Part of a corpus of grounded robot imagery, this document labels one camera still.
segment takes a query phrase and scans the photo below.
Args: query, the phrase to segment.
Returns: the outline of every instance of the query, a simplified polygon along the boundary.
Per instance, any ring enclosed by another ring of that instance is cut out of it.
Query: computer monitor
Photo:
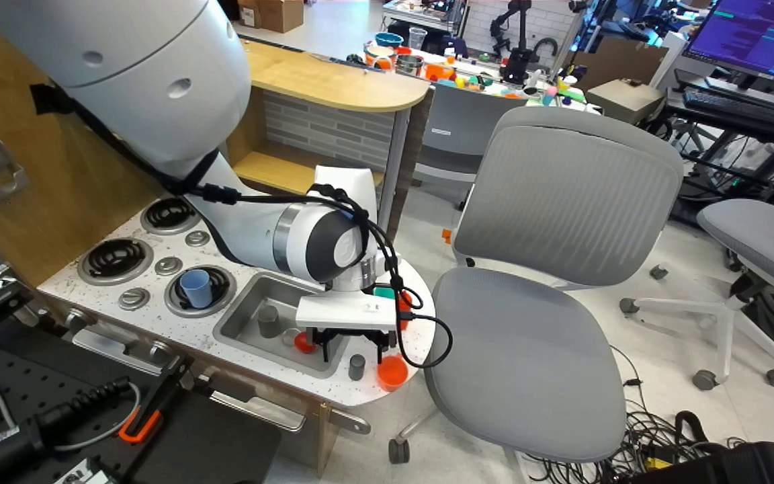
[[[774,80],[774,0],[719,0],[687,55]]]

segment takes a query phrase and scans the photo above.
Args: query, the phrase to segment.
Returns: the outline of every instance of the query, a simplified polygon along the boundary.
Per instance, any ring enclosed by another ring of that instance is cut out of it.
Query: chair seat
[[[699,227],[739,259],[774,277],[774,204],[726,199],[704,207]]]
[[[454,426],[552,461],[591,462],[619,450],[622,375],[576,299],[500,271],[454,270],[437,305],[454,348],[427,372],[427,387]]]

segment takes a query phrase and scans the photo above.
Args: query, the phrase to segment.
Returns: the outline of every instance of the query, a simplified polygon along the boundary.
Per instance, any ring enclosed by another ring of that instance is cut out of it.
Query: office chair
[[[520,106],[521,99],[437,84],[416,178],[457,184],[463,193],[454,199],[454,207],[463,207],[498,118]]]
[[[726,199],[704,207],[696,220],[715,243],[738,252],[747,271],[758,274],[774,287],[774,204],[758,199]],[[625,316],[649,310],[687,313],[715,320],[719,367],[715,372],[703,368],[695,375],[691,383],[699,390],[713,390],[731,377],[734,332],[746,334],[774,357],[774,338],[769,338],[739,313],[738,299],[728,299],[726,305],[684,299],[625,299],[622,310]],[[767,372],[767,383],[774,387],[774,368]]]
[[[558,107],[500,118],[454,235],[468,266],[437,287],[454,348],[426,383],[457,427],[547,461],[598,462],[619,450],[625,384],[594,316],[562,287],[470,260],[625,283],[668,224],[681,164],[668,142],[614,118]],[[390,442],[394,462],[410,462],[423,423]]]

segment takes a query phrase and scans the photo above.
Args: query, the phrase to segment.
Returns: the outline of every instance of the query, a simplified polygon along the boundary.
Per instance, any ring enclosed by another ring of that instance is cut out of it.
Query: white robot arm
[[[250,103],[246,48],[216,0],[0,0],[0,35],[173,181],[224,145]],[[224,156],[200,184],[258,197]],[[361,230],[332,207],[187,199],[243,263],[334,283],[363,250]]]

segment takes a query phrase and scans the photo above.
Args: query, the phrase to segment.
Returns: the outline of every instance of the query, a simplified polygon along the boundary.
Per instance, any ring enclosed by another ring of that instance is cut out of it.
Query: chair backrest
[[[494,123],[517,106],[521,106],[521,99],[489,98],[437,84],[423,145],[461,156],[485,156]]]
[[[641,270],[684,184],[684,160],[637,126],[576,111],[500,118],[454,250],[614,286]]]

